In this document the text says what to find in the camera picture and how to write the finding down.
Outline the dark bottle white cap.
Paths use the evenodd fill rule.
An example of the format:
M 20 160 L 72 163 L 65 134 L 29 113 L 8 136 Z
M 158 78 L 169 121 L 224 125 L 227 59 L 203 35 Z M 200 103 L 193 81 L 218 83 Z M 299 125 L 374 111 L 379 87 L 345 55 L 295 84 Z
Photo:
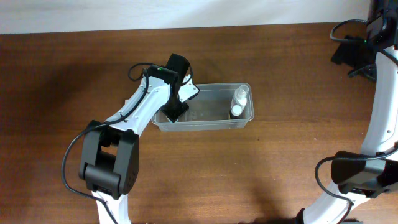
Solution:
M 230 119 L 240 119 L 240 116 L 243 112 L 243 109 L 239 105 L 234 105 L 231 107 L 231 110 L 229 111 L 229 118 Z

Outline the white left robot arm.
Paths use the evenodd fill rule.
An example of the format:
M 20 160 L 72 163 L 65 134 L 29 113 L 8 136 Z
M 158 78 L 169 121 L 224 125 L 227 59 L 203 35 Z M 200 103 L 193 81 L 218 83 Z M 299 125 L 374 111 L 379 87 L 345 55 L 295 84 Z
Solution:
M 91 121 L 84 135 L 79 178 L 95 197 L 100 223 L 129 223 L 128 193 L 139 172 L 139 138 L 158 112 L 174 123 L 199 93 L 192 68 L 172 54 L 164 66 L 145 63 L 141 84 L 105 122 Z

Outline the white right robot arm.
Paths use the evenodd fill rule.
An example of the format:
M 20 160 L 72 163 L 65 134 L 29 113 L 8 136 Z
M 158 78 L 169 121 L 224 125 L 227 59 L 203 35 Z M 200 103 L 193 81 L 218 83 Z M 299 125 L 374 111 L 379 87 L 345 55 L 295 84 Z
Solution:
M 339 151 L 317 163 L 315 172 L 331 162 L 331 183 L 317 182 L 323 194 L 295 223 L 343 223 L 357 206 L 397 190 L 397 1 L 371 1 L 364 23 L 366 39 L 339 39 L 376 53 L 376 91 L 361 152 Z

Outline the clear plastic container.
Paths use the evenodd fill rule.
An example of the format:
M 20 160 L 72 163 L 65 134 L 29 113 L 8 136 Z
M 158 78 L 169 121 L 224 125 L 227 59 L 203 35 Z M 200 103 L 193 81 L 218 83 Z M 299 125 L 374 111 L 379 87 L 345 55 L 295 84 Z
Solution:
M 189 109 L 176 122 L 171 122 L 158 112 L 152 123 L 164 132 L 207 131 L 220 129 L 240 129 L 254 119 L 254 103 L 248 83 L 198 84 L 199 94 L 187 101 Z M 231 102 L 235 90 L 243 87 L 248 93 L 247 103 L 239 119 L 229 119 Z

